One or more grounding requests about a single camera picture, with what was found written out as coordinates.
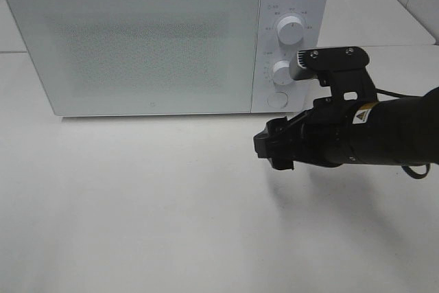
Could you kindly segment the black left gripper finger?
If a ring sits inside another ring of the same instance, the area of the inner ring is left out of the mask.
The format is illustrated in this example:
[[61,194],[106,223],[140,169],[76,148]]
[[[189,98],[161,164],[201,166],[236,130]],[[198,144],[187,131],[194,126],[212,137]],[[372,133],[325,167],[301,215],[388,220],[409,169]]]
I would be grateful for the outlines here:
[[286,128],[265,129],[253,138],[254,150],[259,159],[267,159],[275,170],[294,169],[294,144],[298,140],[295,130]]

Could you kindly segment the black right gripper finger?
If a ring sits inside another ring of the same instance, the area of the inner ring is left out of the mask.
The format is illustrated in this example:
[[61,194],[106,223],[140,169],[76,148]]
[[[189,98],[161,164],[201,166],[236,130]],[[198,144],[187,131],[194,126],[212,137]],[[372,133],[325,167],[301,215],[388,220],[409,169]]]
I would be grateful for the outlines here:
[[288,119],[280,117],[266,123],[265,130],[269,135],[288,133],[292,135],[305,135],[307,120],[312,110],[304,110],[296,116]]

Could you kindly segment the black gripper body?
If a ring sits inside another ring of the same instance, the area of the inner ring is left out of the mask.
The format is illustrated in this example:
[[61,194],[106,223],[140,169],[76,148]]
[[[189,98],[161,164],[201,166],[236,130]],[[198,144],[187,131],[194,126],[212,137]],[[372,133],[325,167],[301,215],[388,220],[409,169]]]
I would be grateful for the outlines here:
[[313,101],[296,124],[292,144],[295,161],[320,167],[339,167],[354,163],[356,158],[348,146],[348,127],[353,118],[355,100],[323,97]]

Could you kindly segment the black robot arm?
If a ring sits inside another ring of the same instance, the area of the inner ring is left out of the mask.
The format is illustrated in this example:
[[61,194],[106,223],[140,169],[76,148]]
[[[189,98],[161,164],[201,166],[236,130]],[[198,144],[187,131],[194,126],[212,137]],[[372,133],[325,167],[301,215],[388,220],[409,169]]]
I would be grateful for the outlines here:
[[438,89],[382,102],[316,104],[292,119],[267,122],[254,149],[277,170],[295,162],[329,168],[438,163]]

